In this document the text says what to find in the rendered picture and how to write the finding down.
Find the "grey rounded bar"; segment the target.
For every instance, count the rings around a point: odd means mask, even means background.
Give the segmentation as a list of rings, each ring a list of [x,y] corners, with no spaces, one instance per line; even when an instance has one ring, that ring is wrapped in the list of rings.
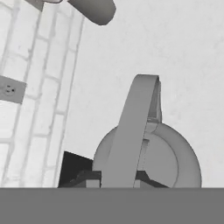
[[[68,0],[85,18],[97,25],[107,25],[116,14],[113,0]]]

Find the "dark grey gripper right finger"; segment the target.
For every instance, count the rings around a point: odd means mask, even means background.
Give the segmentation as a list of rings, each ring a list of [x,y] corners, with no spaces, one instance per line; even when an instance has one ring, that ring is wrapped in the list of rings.
[[[136,172],[136,180],[141,180],[149,186],[153,186],[153,187],[157,187],[157,188],[167,188],[167,185],[163,185],[163,184],[149,178],[146,171],[137,171]]]

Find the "black hob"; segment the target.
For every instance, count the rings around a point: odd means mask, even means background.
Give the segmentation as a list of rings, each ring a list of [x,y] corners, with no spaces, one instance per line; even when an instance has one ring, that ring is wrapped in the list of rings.
[[[65,151],[59,173],[58,188],[67,186],[75,181],[81,172],[91,171],[92,165],[92,159]]]

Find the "grey kettle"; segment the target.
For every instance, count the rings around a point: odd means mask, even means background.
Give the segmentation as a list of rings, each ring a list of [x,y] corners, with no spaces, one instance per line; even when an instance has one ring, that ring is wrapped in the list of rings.
[[[118,125],[94,154],[101,187],[153,187],[136,180],[146,171],[168,188],[200,188],[200,164],[192,146],[162,122],[161,82],[157,75],[138,74],[131,83]]]

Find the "grey wall socket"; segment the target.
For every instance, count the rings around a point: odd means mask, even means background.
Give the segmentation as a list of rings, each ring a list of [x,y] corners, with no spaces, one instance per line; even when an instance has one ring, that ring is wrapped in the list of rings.
[[[0,100],[22,104],[26,83],[0,75]]]

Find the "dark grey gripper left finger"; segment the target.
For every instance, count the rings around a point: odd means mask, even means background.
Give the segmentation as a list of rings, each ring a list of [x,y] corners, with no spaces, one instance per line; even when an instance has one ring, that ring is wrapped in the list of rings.
[[[81,171],[75,179],[62,185],[62,188],[90,188],[101,186],[101,171]]]

